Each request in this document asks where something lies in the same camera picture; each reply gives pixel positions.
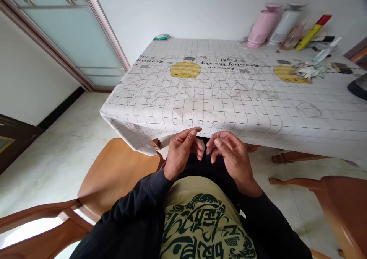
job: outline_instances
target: black jacket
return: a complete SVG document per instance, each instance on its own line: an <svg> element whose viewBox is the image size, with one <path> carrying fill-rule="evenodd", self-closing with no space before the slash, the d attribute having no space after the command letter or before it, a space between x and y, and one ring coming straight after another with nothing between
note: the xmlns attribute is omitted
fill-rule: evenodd
<svg viewBox="0 0 367 259"><path fill-rule="evenodd" d="M126 197L102 215L70 258L158 259L165 218L164 198L172 184L164 177L163 169L142 178ZM312 259L308 247L265 193L258 198L237 193L236 198L231 198L229 191L222 190L236 209L245 213L242 224L254 242L258 259Z"/></svg>

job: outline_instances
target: white grid tablecloth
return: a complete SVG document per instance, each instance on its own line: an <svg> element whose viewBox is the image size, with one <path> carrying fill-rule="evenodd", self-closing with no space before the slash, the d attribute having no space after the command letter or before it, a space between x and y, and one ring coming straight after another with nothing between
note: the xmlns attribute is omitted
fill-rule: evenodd
<svg viewBox="0 0 367 259"><path fill-rule="evenodd" d="M152 41L101 108L102 117L134 149L151 139L202 127L210 137L232 131L244 143L352 160L367 167L367 102L347 85L363 71L336 52L354 74L328 70L313 84L282 81L274 67L310 62L316 52L236 41ZM200 66L196 78L172 77L175 63Z"/></svg>

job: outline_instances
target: white wall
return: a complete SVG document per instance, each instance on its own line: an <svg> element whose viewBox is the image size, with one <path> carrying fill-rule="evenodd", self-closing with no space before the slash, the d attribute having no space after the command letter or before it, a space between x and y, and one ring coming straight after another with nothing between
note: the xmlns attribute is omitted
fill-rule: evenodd
<svg viewBox="0 0 367 259"><path fill-rule="evenodd" d="M37 125L79 86L0 11L0 114Z"/></svg>
<svg viewBox="0 0 367 259"><path fill-rule="evenodd" d="M343 36L347 52L367 35L367 0L99 0L128 61L133 64L153 37L238 40L266 2L306 2L310 26L332 14L328 35Z"/></svg>

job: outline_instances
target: hand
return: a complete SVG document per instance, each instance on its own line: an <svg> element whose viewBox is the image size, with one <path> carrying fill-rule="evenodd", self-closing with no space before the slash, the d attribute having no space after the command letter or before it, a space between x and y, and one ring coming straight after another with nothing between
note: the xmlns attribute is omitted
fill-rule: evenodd
<svg viewBox="0 0 367 259"><path fill-rule="evenodd" d="M236 182L238 190L249 197L259 197L262 189L253 178L246 145L231 132L217 132L211 135L206 153L211 154L214 163L222 155L229 175Z"/></svg>
<svg viewBox="0 0 367 259"><path fill-rule="evenodd" d="M197 132L201 130L201 128L183 130L169 141L167 161L163 168L164 176L169 181L176 180L185 169L190 153L196 154L198 160L202 160L204 146L196 138Z"/></svg>

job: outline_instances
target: glass bottle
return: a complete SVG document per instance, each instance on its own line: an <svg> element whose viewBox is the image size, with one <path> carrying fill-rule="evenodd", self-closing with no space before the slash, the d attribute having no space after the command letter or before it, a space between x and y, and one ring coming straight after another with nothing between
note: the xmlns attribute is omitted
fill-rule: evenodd
<svg viewBox="0 0 367 259"><path fill-rule="evenodd" d="M290 33L284 38L283 42L280 44L280 49L282 50L292 50L298 43L300 39L302 39L304 24L300 24L297 27L294 27Z"/></svg>

